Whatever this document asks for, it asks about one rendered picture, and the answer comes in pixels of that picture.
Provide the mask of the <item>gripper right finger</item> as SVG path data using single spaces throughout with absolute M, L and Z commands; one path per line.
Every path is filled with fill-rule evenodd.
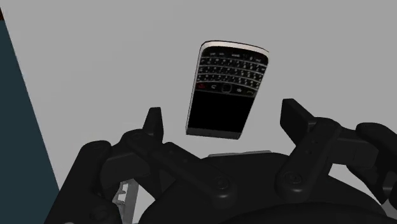
M 280 125 L 296 146 L 276 176 L 275 190 L 281 198 L 308 200 L 320 177 L 340 164 L 380 203 L 397 205 L 397 136 L 390 129 L 378 123 L 347 129 L 330 118 L 313 116 L 294 99 L 283 99 Z

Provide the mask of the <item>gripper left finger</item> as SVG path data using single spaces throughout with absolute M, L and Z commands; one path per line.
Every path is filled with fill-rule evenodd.
M 232 217 L 237 186 L 215 166 L 163 141 L 160 108 L 116 144 L 93 141 L 78 153 L 45 224 L 130 224 L 132 203 L 120 201 L 133 181 L 155 198 L 139 224 L 221 224 Z

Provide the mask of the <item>black keypad phone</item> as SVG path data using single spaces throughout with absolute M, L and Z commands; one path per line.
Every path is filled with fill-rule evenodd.
M 268 68 L 269 51 L 233 41 L 200 46 L 186 120 L 190 136 L 239 139 Z

